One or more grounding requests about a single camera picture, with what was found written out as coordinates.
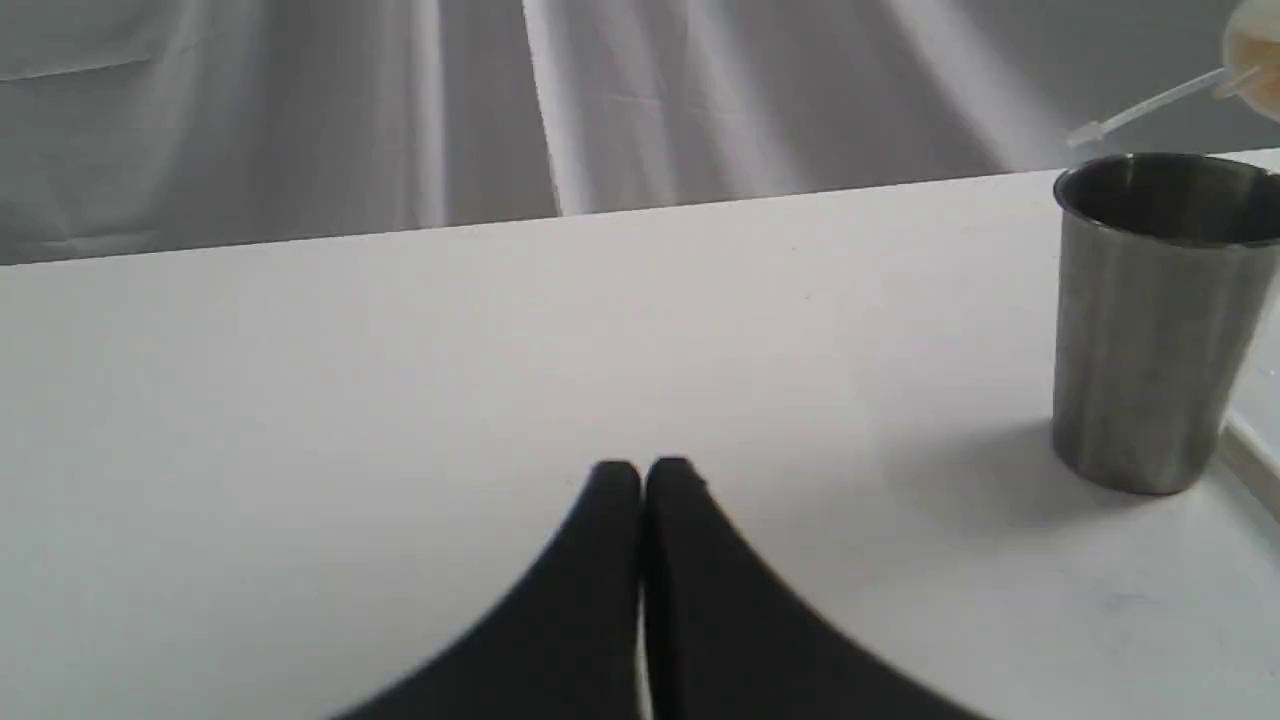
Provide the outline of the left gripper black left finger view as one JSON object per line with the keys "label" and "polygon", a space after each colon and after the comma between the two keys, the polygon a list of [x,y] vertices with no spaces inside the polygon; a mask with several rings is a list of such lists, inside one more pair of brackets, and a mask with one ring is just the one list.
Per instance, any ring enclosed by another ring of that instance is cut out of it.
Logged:
{"label": "left gripper black left finger view", "polygon": [[637,719],[643,480],[596,464],[549,544],[486,615],[348,719]]}

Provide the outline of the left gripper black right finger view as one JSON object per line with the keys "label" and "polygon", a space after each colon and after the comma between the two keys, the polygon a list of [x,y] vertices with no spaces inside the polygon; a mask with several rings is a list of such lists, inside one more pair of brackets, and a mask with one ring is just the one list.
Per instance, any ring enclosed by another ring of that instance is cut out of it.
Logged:
{"label": "left gripper black right finger view", "polygon": [[969,719],[823,618],[684,457],[645,487],[645,655],[657,719]]}

